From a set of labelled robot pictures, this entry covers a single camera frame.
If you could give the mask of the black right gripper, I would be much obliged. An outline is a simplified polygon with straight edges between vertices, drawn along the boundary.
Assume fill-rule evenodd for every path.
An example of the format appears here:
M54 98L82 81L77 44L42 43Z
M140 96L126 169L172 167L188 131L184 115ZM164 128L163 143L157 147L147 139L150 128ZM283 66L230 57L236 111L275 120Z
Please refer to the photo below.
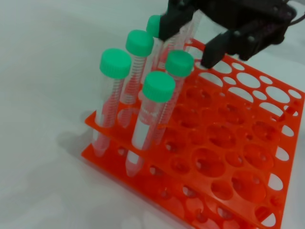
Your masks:
M160 18L159 39L167 41L193 19L199 9L226 28L211 39L203 51L201 66L213 68L226 54L249 60L270 45L283 42L296 17L296 10L284 0L169 0Z

